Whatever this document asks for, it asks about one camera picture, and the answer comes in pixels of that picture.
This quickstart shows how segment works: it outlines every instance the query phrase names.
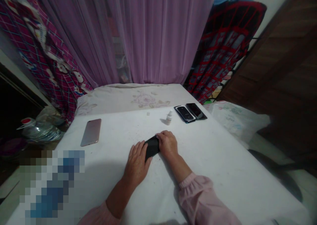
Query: phone screen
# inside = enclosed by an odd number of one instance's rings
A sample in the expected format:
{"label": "phone screen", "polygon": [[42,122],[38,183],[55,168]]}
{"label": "phone screen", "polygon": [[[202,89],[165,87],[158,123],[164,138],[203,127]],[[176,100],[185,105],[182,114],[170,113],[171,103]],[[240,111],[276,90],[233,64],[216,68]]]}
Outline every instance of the phone screen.
{"label": "phone screen", "polygon": [[146,149],[145,161],[157,153],[159,153],[159,139],[156,137],[151,137],[144,144],[148,144],[148,148]]}
{"label": "phone screen", "polygon": [[196,118],[199,119],[207,119],[204,113],[198,108],[195,103],[186,104],[188,108],[193,112]]}

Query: person's left hand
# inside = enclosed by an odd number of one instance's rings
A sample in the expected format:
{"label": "person's left hand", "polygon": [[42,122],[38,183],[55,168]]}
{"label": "person's left hand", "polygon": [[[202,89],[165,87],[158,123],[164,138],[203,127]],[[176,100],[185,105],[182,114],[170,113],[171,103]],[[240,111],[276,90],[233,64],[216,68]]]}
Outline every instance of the person's left hand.
{"label": "person's left hand", "polygon": [[145,162],[145,154],[148,144],[138,142],[131,147],[128,162],[126,163],[122,179],[135,188],[144,180],[148,173],[152,157]]}

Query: dropper bottle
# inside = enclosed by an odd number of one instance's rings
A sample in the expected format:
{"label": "dropper bottle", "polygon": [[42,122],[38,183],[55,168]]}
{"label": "dropper bottle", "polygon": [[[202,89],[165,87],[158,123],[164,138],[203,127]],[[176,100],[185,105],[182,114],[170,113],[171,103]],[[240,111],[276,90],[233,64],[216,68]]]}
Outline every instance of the dropper bottle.
{"label": "dropper bottle", "polygon": [[173,110],[171,110],[171,111],[168,113],[167,117],[166,117],[166,120],[165,120],[166,125],[170,125],[170,124],[171,124],[172,115],[173,115]]}

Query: sheer curtain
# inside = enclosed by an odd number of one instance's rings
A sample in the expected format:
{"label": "sheer curtain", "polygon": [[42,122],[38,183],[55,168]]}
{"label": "sheer curtain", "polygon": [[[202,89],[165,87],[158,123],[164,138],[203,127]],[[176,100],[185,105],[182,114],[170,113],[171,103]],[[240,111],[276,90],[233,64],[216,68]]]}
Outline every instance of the sheer curtain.
{"label": "sheer curtain", "polygon": [[184,83],[214,0],[108,0],[134,83]]}
{"label": "sheer curtain", "polygon": [[94,87],[126,83],[119,80],[106,0],[41,1]]}

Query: plastic water bottle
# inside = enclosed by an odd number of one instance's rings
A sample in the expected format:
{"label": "plastic water bottle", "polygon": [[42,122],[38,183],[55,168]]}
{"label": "plastic water bottle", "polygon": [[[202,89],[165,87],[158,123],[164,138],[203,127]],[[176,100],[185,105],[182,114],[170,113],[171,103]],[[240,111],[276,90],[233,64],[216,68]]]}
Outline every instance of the plastic water bottle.
{"label": "plastic water bottle", "polygon": [[38,122],[33,118],[21,120],[22,135],[34,141],[55,141],[62,137],[61,131],[47,122]]}

